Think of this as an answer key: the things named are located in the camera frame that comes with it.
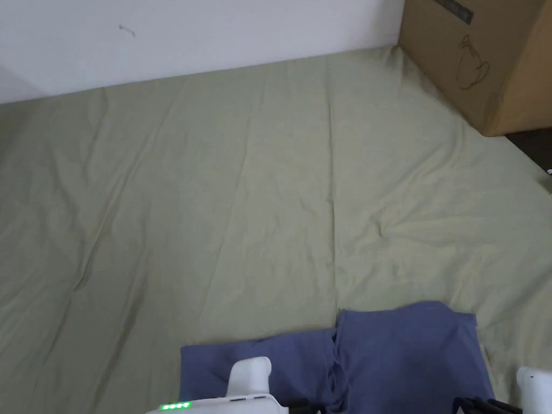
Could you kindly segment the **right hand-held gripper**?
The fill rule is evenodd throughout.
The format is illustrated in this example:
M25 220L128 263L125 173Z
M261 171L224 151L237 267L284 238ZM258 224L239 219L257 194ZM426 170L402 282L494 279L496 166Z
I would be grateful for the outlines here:
M522 413L551 413L551 371L520 367L516 381ZM520 414L520 408L496 399L456 398L456 413Z

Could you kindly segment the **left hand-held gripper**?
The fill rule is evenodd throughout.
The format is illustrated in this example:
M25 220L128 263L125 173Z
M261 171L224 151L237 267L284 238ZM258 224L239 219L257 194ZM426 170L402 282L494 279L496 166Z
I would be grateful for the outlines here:
M271 371L268 357L240 360L232 366L225 397L163 404L149 413L320 413L320 408L307 399L281 406L270 394Z

